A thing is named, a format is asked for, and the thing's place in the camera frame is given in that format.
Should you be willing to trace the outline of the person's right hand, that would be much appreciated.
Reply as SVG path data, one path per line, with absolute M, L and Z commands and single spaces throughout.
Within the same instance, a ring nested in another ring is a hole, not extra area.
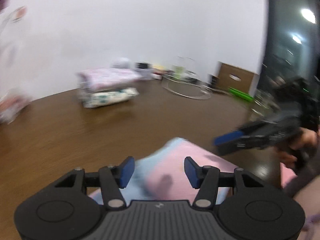
M 315 151 L 318 147 L 319 131 L 315 132 L 306 128 L 301 128 L 302 133 L 292 139 L 288 147 L 292 150 L 310 150 Z M 279 161 L 283 163 L 287 168 L 294 169 L 297 158 L 291 155 L 289 152 L 281 150 L 278 147 L 274 147 Z

